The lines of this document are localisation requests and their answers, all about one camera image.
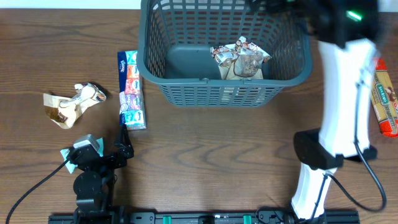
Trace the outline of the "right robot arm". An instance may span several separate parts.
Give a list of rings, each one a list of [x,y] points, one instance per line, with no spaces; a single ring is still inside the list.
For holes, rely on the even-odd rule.
[[[275,223],[331,222],[323,204],[337,168],[347,159],[365,163],[376,156],[368,118],[378,2],[142,1],[139,49],[118,53],[121,77],[139,72],[174,105],[258,107],[310,73],[306,21],[323,64],[323,121],[294,135],[300,177],[290,211],[275,213]],[[271,45],[276,58],[269,79],[229,82],[215,71],[208,49],[239,35]]]

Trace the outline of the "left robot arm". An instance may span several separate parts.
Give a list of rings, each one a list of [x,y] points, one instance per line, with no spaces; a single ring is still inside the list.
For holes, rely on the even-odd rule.
[[[73,148],[67,159],[83,172],[75,179],[73,190],[76,194],[78,212],[82,217],[106,217],[116,213],[113,206],[114,171],[127,165],[134,157],[132,146],[117,144],[119,150],[101,157],[93,146]]]

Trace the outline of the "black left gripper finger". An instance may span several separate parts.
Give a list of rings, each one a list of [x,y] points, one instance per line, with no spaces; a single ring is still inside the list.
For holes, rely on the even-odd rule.
[[[121,153],[125,158],[133,158],[134,157],[134,148],[131,144],[127,126],[122,124],[120,126],[118,135],[116,140],[114,141],[114,146],[118,149],[118,152]]]
[[[83,162],[89,162],[100,157],[100,154],[93,146],[85,146],[83,148]]]

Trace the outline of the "colourful Kleenex tissue pack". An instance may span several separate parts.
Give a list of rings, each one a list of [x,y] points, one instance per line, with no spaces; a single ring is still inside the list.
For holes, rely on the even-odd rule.
[[[142,77],[137,67],[137,51],[118,52],[119,120],[128,130],[146,129]]]

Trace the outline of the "orange San Remo pasta pack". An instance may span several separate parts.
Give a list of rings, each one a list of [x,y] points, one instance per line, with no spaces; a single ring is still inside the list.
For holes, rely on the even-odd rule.
[[[397,137],[397,96],[383,59],[376,63],[373,75],[371,102],[381,133],[390,138]]]

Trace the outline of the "beige nut snack bag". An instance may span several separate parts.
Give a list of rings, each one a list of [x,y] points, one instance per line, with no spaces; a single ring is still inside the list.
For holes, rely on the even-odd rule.
[[[238,58],[238,54],[235,51],[235,45],[227,44],[220,45],[218,47],[211,47],[210,52],[211,56],[218,64],[221,78],[225,80],[233,62]]]

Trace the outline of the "beige brown rice bag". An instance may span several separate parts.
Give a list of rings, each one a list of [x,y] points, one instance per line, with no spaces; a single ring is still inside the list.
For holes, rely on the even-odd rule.
[[[62,129],[70,129],[90,107],[106,100],[106,95],[92,83],[75,84],[72,98],[43,94],[46,115]]]

